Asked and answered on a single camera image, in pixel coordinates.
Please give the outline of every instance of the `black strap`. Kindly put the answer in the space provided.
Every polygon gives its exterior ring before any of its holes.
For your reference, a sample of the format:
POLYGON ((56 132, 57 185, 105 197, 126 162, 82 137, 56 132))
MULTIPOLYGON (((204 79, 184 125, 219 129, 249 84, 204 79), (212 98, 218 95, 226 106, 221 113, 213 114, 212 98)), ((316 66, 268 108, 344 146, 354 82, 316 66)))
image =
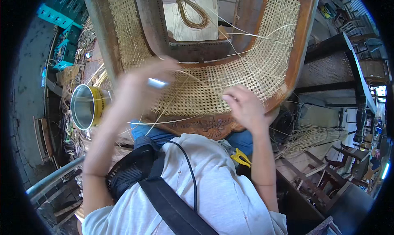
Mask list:
POLYGON ((175 234, 218 234, 161 177, 139 182, 142 190, 175 234))

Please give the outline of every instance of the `straw bundle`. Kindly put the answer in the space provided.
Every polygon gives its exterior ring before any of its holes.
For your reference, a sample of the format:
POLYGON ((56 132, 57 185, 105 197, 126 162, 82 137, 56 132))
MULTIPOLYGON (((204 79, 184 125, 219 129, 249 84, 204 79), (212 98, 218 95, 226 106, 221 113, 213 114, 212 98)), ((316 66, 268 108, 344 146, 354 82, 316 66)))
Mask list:
POLYGON ((178 4, 180 17, 182 18, 182 21, 185 23, 186 26, 195 29, 203 29, 208 26, 210 21, 209 16, 200 5, 190 0, 176 0, 176 3, 178 4), (189 5, 192 9, 194 9, 197 12, 197 14, 201 18, 200 23, 195 23, 189 19, 187 12, 185 10, 185 5, 183 3, 189 5))
POLYGON ((333 128, 323 128, 312 124, 301 124, 293 130, 284 149, 276 153, 275 158, 292 158, 318 144, 347 138, 347 130, 338 131, 333 128))

